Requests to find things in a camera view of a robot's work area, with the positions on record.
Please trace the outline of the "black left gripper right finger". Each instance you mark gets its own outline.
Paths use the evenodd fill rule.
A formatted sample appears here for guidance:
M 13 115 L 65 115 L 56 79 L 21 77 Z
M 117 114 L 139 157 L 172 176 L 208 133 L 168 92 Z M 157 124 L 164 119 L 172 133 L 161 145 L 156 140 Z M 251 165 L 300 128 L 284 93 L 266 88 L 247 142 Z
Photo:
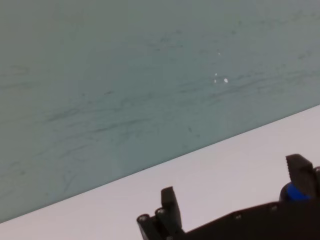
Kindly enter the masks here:
M 286 156 L 286 163 L 292 185 L 309 198 L 319 198 L 320 175 L 313 164 L 300 154 Z

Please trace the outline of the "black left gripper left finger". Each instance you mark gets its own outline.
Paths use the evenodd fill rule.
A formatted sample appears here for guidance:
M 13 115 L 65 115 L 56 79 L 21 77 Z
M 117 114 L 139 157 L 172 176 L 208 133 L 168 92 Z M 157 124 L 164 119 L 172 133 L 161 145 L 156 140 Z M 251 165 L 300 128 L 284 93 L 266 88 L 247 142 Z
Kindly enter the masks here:
M 159 220 L 169 233 L 183 233 L 182 219 L 177 198 L 172 186 L 161 190 Z

